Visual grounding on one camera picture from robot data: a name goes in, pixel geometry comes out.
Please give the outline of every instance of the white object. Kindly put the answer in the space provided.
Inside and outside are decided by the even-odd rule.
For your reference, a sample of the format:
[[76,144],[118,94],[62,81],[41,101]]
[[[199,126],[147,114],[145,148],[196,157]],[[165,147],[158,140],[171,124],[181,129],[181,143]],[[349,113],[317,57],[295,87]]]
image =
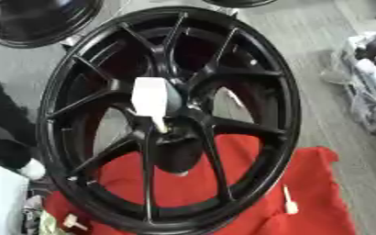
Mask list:
[[0,167],[0,234],[21,230],[28,179]]
[[244,104],[242,104],[242,101],[237,97],[237,95],[235,95],[234,92],[227,89],[227,95],[235,101],[235,104],[237,104],[237,106],[245,107]]
[[167,83],[162,77],[138,77],[131,97],[137,115],[151,117],[160,133],[168,132],[163,119],[169,102]]
[[298,204],[292,201],[288,186],[283,186],[283,193],[285,194],[285,211],[286,214],[295,215],[298,213]]
[[376,83],[376,65],[369,59],[362,59],[357,62],[356,67],[362,73],[367,74]]
[[84,225],[80,224],[77,222],[77,217],[74,216],[73,214],[69,214],[65,220],[64,220],[64,223],[63,225],[65,227],[67,227],[68,229],[72,228],[72,227],[77,227],[78,229],[81,229],[81,230],[84,230],[84,231],[87,231],[88,228],[85,227]]
[[26,166],[17,171],[33,181],[44,177],[46,172],[44,165],[34,158],[32,158]]

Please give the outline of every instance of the red towel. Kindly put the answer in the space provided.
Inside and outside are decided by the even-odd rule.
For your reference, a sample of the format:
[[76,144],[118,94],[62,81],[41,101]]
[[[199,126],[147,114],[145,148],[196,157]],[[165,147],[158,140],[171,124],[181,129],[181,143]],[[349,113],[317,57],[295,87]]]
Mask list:
[[[254,161],[259,143],[251,137],[226,135],[216,139],[227,180],[233,184]],[[327,148],[300,149],[283,176],[272,190],[236,220],[216,232],[217,235],[353,235],[354,226],[348,211],[339,198],[337,184],[332,177],[330,163],[337,155]],[[203,201],[216,194],[214,173],[205,156],[189,171],[178,177],[156,169],[155,196],[162,207],[177,207]],[[142,177],[140,158],[130,153],[104,166],[99,182],[112,193],[142,203]],[[282,186],[286,184],[291,197],[297,202],[299,213],[284,213]],[[46,210],[59,222],[69,213],[80,216],[84,224],[92,227],[93,235],[128,235],[89,218],[74,208],[59,193],[50,196]]]

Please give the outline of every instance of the gray carpet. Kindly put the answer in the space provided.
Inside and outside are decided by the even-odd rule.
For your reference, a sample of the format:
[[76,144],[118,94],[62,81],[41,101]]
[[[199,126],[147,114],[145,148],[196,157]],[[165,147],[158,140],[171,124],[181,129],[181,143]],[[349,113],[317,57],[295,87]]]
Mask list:
[[[107,0],[89,28],[110,18],[121,1]],[[164,5],[205,6],[198,1],[134,0],[125,12]],[[327,146],[340,161],[334,170],[358,234],[376,235],[376,137],[348,113],[340,87],[324,83],[319,74],[329,64],[330,51],[348,36],[376,28],[376,0],[279,0],[247,9],[240,18],[265,34],[291,64],[303,101],[303,130],[299,146]],[[0,81],[18,103],[36,116],[39,97],[58,60],[59,45],[36,50],[0,46]],[[229,114],[237,113],[229,106]]]

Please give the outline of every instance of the wheel spoke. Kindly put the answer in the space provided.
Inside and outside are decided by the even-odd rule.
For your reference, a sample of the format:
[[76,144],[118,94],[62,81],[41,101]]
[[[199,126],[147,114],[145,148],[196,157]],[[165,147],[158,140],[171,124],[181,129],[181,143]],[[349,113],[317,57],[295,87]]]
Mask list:
[[154,196],[154,161],[152,157],[152,140],[153,125],[150,120],[146,119],[143,124],[143,138],[138,142],[139,150],[142,157],[142,178],[144,192],[144,214],[145,220],[152,221],[158,215],[158,207]]
[[96,154],[95,156],[87,159],[85,162],[75,167],[69,174],[69,177],[76,176],[81,172],[89,172],[98,167],[101,167],[107,162],[114,160],[117,157],[123,156],[129,152],[135,150],[135,141],[129,136],[117,140],[109,145],[105,150]]
[[202,82],[207,80],[207,78],[212,77],[217,73],[219,62],[222,56],[227,52],[229,44],[236,35],[237,31],[237,28],[233,28],[227,35],[227,38],[222,43],[221,47],[212,56],[211,60],[200,71],[198,71],[191,77],[191,79],[187,83],[188,91],[192,91],[197,85],[201,84]]
[[172,28],[171,32],[165,38],[163,45],[165,50],[169,51],[175,47],[176,41],[178,40],[179,36],[181,35],[182,31],[182,23],[188,17],[187,13],[181,13],[180,17],[178,18],[177,23]]
[[215,63],[216,65],[219,64],[222,56],[227,53],[227,50],[229,49],[229,44],[231,43],[232,39],[237,34],[238,29],[232,28],[229,32],[227,38],[225,39],[224,43],[221,45],[221,47],[218,49],[218,51],[214,54],[213,58],[209,63]]
[[241,68],[231,68],[226,66],[220,66],[218,68],[218,73],[221,75],[229,75],[229,76],[243,76],[243,77],[281,77],[282,72],[278,71],[267,71],[263,69],[241,69]]
[[212,169],[216,175],[216,182],[218,185],[218,196],[225,202],[234,201],[231,190],[227,185],[227,177],[225,175],[224,166],[219,157],[215,140],[214,132],[210,127],[202,127],[202,136],[204,138],[204,150],[211,163]]
[[150,52],[156,52],[156,46],[152,44],[150,41],[148,41],[146,38],[139,35],[136,31],[131,29],[127,23],[123,23],[122,28],[128,33],[129,36],[131,36],[133,40],[142,45],[144,48],[146,48]]
[[67,115],[74,114],[78,111],[84,110],[89,106],[94,105],[95,103],[107,98],[113,94],[112,92],[107,92],[107,91],[100,91],[92,95],[88,95],[66,107],[61,108],[58,111],[55,111],[54,113],[49,114],[48,118],[50,119],[56,119],[56,118],[61,118],[65,117]]
[[285,136],[285,131],[282,129],[265,128],[259,124],[222,117],[213,117],[212,119],[216,134],[250,135],[263,140],[278,140]]
[[266,71],[263,69],[254,69],[250,71],[248,69],[219,66],[214,74],[203,74],[201,76],[197,76],[196,78],[191,78],[187,83],[187,89],[188,91],[192,92],[201,84],[213,85],[214,87],[217,87],[222,83],[237,83],[240,80],[264,84],[269,81],[274,81],[280,77],[282,77],[282,73],[277,71]]
[[112,78],[104,72],[100,67],[94,65],[92,62],[87,61],[85,58],[74,55],[72,56],[76,61],[82,63],[83,65],[87,66],[88,68],[92,69],[96,74],[98,74],[101,78],[105,81],[110,81]]

